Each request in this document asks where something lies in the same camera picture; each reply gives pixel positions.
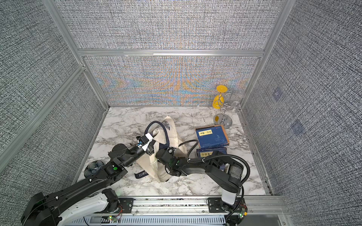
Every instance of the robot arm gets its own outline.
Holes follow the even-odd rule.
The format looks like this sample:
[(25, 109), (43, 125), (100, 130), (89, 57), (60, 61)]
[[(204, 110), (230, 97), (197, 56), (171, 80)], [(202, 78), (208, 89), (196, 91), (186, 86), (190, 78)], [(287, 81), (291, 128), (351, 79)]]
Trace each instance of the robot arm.
[[(243, 166), (230, 158), (231, 155), (214, 152), (211, 156), (203, 159), (176, 158), (170, 154), (166, 129), (160, 122), (154, 121), (150, 125), (153, 123), (160, 124), (165, 130), (167, 143), (160, 147), (156, 158), (170, 171), (169, 174), (173, 176), (207, 174), (223, 189), (221, 207), (230, 213), (235, 211), (237, 208), (235, 197), (250, 173), (248, 164), (240, 157), (233, 155), (233, 158), (242, 160), (247, 168), (247, 175), (241, 180)], [(22, 225), (64, 226), (90, 213), (119, 212), (119, 199), (110, 188), (102, 190), (93, 197), (86, 197), (119, 181), (127, 174), (125, 167), (131, 166), (145, 153), (153, 154), (152, 145), (148, 147), (152, 141), (152, 136), (148, 133), (150, 125), (144, 136), (137, 137), (138, 143), (132, 148), (127, 148), (124, 144), (115, 145), (112, 151), (108, 153), (111, 158), (110, 162), (102, 166), (94, 175), (49, 195), (44, 196), (42, 192), (34, 195), (29, 200), (21, 217)], [(222, 164), (229, 164), (228, 171), (220, 170)]]
[[(240, 193), (242, 184), (250, 174), (250, 168), (247, 162), (240, 157), (233, 156), (241, 160), (247, 168), (247, 175), (241, 180), (244, 167), (230, 156), (233, 155), (214, 151), (211, 156), (203, 159), (177, 158), (167, 149), (159, 150), (156, 154), (158, 161), (165, 165), (169, 170), (169, 174), (172, 176), (187, 176), (190, 174), (208, 175), (223, 189), (221, 196), (222, 203), (220, 205), (228, 212), (231, 212), (235, 208), (236, 195)], [(229, 165), (225, 171), (220, 170), (220, 166), (223, 164)]]
[(145, 153), (152, 154), (147, 148), (152, 136), (148, 133), (137, 138), (138, 143), (131, 149), (124, 144), (116, 145), (108, 153), (111, 161), (94, 175), (49, 195), (44, 196), (40, 192), (31, 197), (21, 217), (22, 225), (60, 226), (89, 213), (118, 211), (119, 199), (112, 189), (105, 189), (88, 199), (84, 198), (119, 181), (127, 174), (125, 167), (132, 165)]

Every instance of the marble tabletop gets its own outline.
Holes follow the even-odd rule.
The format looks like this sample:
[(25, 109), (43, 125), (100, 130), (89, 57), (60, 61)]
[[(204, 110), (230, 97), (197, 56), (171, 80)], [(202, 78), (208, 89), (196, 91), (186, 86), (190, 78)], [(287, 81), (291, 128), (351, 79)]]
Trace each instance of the marble tabletop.
[[(84, 179), (83, 172), (89, 163), (95, 160), (108, 162), (108, 152), (114, 145), (134, 143), (136, 136), (142, 135), (146, 126), (154, 120), (161, 121), (167, 115), (170, 116), (181, 138), (187, 141), (197, 138), (196, 127), (213, 125), (213, 116), (219, 112), (212, 107), (111, 107), (78, 180)], [(230, 140), (227, 152), (245, 159), (251, 169), (250, 177), (244, 183), (245, 195), (265, 195), (238, 115), (229, 115), (233, 125), (226, 130)], [(190, 157), (195, 158), (196, 151)], [(110, 186), (119, 196), (221, 195), (220, 186), (204, 174), (173, 176), (166, 182), (158, 183), (150, 176), (136, 179), (134, 173), (143, 171), (137, 163), (127, 167), (127, 171), (120, 181)]]

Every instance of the glass holder stand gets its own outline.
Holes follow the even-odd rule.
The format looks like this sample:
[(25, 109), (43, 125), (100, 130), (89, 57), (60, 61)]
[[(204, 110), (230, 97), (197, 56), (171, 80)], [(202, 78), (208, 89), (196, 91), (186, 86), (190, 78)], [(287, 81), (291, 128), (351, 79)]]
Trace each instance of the glass holder stand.
[(217, 100), (218, 105), (220, 106), (220, 113), (214, 116), (214, 124), (215, 125), (223, 125), (225, 129), (228, 129), (232, 126), (232, 119), (229, 115), (225, 114), (226, 111), (233, 110), (238, 113), (241, 110), (241, 99), (243, 98), (244, 92), (237, 92), (238, 94), (242, 93), (242, 97), (236, 95), (236, 91), (234, 89), (228, 90), (225, 93), (220, 93), (219, 98)]

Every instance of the blue book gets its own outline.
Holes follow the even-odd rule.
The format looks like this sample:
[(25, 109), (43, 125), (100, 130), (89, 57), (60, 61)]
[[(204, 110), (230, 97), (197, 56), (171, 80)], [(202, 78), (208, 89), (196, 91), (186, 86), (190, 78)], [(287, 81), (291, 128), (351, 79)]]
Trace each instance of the blue book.
[[(198, 158), (204, 158), (204, 157), (207, 157), (207, 156), (209, 156), (209, 155), (212, 155), (212, 153), (213, 153), (214, 151), (219, 151), (219, 152), (221, 152), (221, 153), (223, 153), (223, 154), (227, 154), (225, 147), (196, 149), (196, 153), (197, 153), (197, 157), (198, 157)], [(225, 164), (222, 164), (222, 165), (220, 166), (220, 169), (221, 169), (222, 171), (224, 171), (224, 169), (225, 169)]]
[(217, 148), (229, 145), (229, 138), (222, 125), (196, 128), (200, 148)]

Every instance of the book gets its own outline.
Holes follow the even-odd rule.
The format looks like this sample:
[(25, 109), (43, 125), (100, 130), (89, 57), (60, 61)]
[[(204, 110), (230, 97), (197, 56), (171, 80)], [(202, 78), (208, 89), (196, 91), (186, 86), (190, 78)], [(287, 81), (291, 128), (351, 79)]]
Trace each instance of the book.
[(196, 128), (196, 136), (201, 149), (217, 148), (229, 145), (224, 126), (213, 125), (208, 127)]
[[(205, 148), (205, 149), (196, 149), (196, 154), (197, 154), (197, 157), (199, 158), (204, 158), (204, 157), (207, 157), (209, 155), (212, 155), (212, 153), (214, 151), (219, 151), (223, 154), (227, 154), (226, 152), (226, 147), (220, 147), (220, 148)], [(225, 169), (225, 164), (222, 164), (220, 166), (220, 169), (221, 170), (224, 170)]]

